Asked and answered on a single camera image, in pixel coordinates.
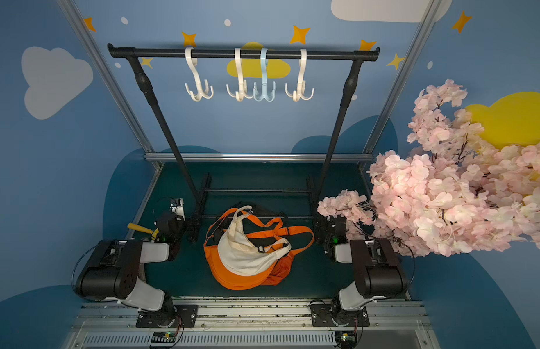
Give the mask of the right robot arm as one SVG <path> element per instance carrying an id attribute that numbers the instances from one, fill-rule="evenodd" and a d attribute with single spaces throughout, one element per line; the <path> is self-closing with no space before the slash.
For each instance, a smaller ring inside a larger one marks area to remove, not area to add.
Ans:
<path id="1" fill-rule="evenodd" d="M 332 301 L 330 316 L 334 324 L 354 325 L 368 304 L 406 294 L 410 281 L 386 238 L 369 236 L 345 218 L 331 218 L 324 246 L 331 260 L 350 264 L 354 274 L 353 282 Z"/>

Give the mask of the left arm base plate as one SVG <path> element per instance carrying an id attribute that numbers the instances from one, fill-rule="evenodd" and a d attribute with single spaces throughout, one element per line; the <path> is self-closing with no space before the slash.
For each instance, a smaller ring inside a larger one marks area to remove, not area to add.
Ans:
<path id="1" fill-rule="evenodd" d="M 193 328 L 197 319 L 198 305 L 163 306 L 159 311 L 139 311 L 136 328 L 172 329 Z"/>

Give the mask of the cream sling bag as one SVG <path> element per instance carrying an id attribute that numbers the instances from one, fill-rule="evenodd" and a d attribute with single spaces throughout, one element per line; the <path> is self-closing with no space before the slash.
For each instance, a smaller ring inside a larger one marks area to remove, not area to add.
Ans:
<path id="1" fill-rule="evenodd" d="M 229 228 L 219 240 L 219 258 L 227 270 L 238 276 L 257 276 L 271 270 L 274 263 L 290 252 L 291 245 L 286 238 L 278 236 L 277 230 L 246 234 L 245 219 L 255 222 L 252 206 L 243 206 L 234 213 Z"/>

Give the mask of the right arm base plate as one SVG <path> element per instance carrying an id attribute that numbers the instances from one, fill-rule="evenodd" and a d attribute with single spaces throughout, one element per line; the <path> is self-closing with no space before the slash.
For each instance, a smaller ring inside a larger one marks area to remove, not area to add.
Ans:
<path id="1" fill-rule="evenodd" d="M 370 321 L 363 310 L 345 311 L 339 306 L 326 303 L 309 305 L 313 327 L 368 327 Z"/>

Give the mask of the orange ripstop waist bag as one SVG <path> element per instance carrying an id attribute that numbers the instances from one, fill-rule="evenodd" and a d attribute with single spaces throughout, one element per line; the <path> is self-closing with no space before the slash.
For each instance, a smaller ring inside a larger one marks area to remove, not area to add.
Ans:
<path id="1" fill-rule="evenodd" d="M 280 258 L 261 286 L 279 285 L 290 274 L 294 259 L 295 254 L 293 252 Z"/>

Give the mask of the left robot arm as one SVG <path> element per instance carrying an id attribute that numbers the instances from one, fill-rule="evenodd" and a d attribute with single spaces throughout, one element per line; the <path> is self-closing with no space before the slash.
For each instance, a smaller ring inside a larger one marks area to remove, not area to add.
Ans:
<path id="1" fill-rule="evenodd" d="M 72 272 L 73 292 L 87 301 L 116 301 L 136 308 L 138 328 L 185 328 L 187 321 L 172 297 L 141 277 L 146 264 L 174 260 L 184 235 L 184 215 L 170 210 L 159 216 L 154 230 L 133 223 L 128 228 L 147 234 L 149 239 L 101 240 L 88 250 L 91 256 L 81 273 L 76 276 Z"/>

